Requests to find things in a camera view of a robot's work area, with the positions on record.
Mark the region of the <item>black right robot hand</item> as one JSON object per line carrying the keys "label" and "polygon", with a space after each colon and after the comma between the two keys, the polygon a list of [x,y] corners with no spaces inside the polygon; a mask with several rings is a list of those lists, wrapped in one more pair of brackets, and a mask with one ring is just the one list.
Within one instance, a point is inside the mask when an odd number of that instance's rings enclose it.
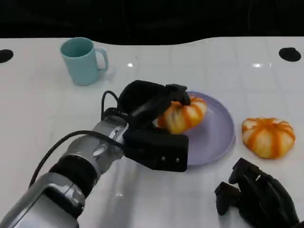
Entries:
{"label": "black right robot hand", "polygon": [[283,185],[258,166],[240,158],[233,166],[228,183],[215,189],[220,216],[230,207],[255,228],[302,228],[294,202]]}

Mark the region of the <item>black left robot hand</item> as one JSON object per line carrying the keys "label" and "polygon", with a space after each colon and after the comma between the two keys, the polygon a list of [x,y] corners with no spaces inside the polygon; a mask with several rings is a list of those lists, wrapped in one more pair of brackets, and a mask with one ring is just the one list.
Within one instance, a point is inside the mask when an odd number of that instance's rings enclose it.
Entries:
{"label": "black left robot hand", "polygon": [[130,128],[142,128],[160,117],[173,101],[190,105],[187,87],[178,84],[160,85],[135,80],[120,94],[117,108],[127,115]]}

